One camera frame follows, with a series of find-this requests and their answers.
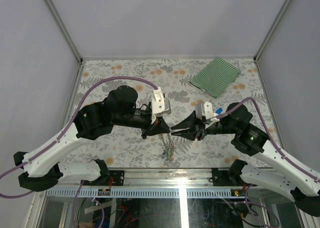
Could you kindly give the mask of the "green key tag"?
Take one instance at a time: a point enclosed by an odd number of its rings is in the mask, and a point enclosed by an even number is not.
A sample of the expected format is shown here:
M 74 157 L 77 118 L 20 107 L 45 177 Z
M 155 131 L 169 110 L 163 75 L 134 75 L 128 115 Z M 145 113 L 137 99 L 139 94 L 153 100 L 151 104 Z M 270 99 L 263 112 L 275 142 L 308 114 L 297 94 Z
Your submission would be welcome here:
M 174 151 L 173 150 L 169 150 L 166 154 L 166 157 L 168 159 L 172 159 L 174 157 Z

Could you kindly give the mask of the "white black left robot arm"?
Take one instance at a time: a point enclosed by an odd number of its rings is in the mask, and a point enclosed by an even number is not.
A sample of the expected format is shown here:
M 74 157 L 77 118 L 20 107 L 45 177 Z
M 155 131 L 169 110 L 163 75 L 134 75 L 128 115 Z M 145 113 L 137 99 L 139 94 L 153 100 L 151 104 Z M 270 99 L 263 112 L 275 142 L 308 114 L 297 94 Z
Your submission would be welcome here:
M 122 85 L 109 92 L 99 102 L 81 108 L 70 126 L 65 126 L 58 137 L 51 138 L 32 152 L 17 152 L 16 165 L 25 163 L 18 176 L 21 188 L 41 192 L 57 184 L 83 183 L 85 186 L 106 186 L 110 171 L 102 159 L 87 163 L 62 162 L 77 148 L 99 137 L 108 135 L 114 126 L 141 130 L 141 137 L 168 134 L 169 126 L 163 115 L 171 112 L 170 101 L 161 89 L 154 90 L 151 101 L 137 107 L 137 91 Z

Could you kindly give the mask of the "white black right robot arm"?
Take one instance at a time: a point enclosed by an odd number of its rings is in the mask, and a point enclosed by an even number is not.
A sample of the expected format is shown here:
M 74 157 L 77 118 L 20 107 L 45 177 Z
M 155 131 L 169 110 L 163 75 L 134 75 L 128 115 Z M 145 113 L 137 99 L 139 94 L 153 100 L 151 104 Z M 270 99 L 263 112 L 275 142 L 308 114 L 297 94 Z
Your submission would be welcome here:
M 242 154 L 260 160 L 276 170 L 259 170 L 236 159 L 228 169 L 233 185 L 252 184 L 294 202 L 303 212 L 320 215 L 320 174 L 280 148 L 267 128 L 251 123 L 253 114 L 242 102 L 231 103 L 226 112 L 213 112 L 210 102 L 202 102 L 182 122 L 172 126 L 172 135 L 190 141 L 201 141 L 208 135 L 232 134 L 231 144 Z

